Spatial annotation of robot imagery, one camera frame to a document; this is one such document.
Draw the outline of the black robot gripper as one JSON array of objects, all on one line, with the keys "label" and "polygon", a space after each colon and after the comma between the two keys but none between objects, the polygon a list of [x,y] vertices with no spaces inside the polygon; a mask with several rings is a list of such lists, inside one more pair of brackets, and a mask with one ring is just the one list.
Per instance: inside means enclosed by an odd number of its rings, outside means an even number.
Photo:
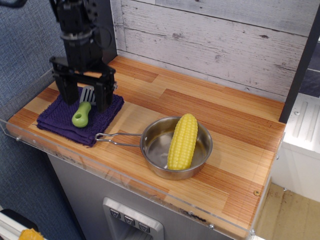
[{"label": "black robot gripper", "polygon": [[79,98],[78,83],[94,86],[97,110],[103,113],[113,101],[116,70],[102,61],[100,35],[63,35],[62,39],[66,56],[50,58],[62,99],[72,105]]}]

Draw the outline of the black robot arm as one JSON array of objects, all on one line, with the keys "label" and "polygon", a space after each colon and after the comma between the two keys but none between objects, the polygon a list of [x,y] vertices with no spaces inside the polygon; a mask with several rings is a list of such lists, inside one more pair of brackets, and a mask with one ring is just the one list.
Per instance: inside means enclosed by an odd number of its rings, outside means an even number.
[{"label": "black robot arm", "polygon": [[52,0],[60,25],[65,56],[52,56],[53,76],[62,99],[78,101],[78,84],[94,87],[96,106],[104,112],[113,101],[115,69],[108,64],[117,56],[116,38],[108,0]]}]

